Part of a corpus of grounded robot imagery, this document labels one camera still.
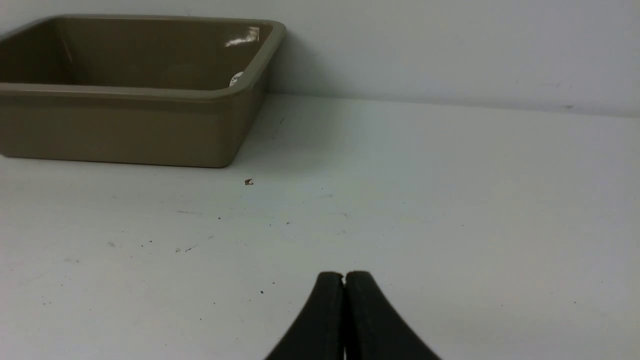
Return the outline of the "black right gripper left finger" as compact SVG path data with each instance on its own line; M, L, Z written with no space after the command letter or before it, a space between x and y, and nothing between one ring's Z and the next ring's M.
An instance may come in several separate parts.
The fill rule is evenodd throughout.
M343 360L345 285L336 272L318 274L313 289L268 360Z

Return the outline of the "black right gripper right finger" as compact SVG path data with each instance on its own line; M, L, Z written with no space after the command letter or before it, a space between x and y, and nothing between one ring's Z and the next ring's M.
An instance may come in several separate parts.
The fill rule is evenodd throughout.
M345 352L348 360L438 360L414 333L366 271L346 276L349 304Z

